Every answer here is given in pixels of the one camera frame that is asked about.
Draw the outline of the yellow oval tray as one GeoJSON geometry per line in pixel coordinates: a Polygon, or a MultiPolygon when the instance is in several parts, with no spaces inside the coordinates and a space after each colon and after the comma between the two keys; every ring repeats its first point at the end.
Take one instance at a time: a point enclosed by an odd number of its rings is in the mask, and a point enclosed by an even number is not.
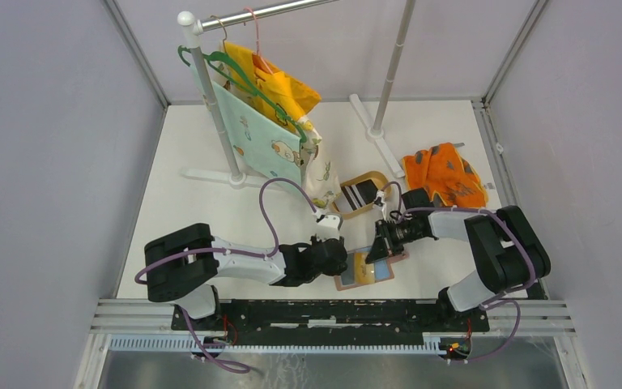
{"type": "Polygon", "coordinates": [[[377,192],[387,183],[387,177],[379,171],[369,171],[341,182],[339,195],[331,209],[345,220],[371,211],[377,192]]]}

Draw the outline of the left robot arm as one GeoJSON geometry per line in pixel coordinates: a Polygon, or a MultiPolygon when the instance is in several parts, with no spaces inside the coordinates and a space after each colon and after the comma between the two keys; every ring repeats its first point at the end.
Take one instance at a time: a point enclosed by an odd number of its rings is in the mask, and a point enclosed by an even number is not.
{"type": "Polygon", "coordinates": [[[148,300],[174,305],[207,331],[222,319],[217,289],[209,283],[214,278],[295,288],[347,269],[342,237],[313,236],[309,242],[265,249],[225,241],[205,223],[147,243],[144,258],[145,267],[134,281],[146,287],[148,300]]]}

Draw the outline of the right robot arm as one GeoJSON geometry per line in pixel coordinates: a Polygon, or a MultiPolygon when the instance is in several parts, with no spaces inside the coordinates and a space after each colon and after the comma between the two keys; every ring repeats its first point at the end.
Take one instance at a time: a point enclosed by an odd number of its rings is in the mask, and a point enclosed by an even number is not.
{"type": "Polygon", "coordinates": [[[475,308],[495,306],[506,294],[529,288],[551,271],[551,260],[518,206],[495,211],[438,207],[423,188],[402,194],[404,211],[375,224],[375,238],[365,258],[375,263],[401,255],[406,244],[421,239],[453,239],[469,244],[475,269],[436,299],[437,324],[459,329],[475,308]]]}

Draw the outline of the gold VIP credit card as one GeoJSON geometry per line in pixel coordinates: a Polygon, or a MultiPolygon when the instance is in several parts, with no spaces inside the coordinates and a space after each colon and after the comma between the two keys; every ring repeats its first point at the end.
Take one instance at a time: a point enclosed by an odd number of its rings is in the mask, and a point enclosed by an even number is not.
{"type": "Polygon", "coordinates": [[[353,255],[352,269],[354,271],[354,282],[359,285],[376,283],[375,265],[364,262],[367,252],[356,252],[353,255]]]}

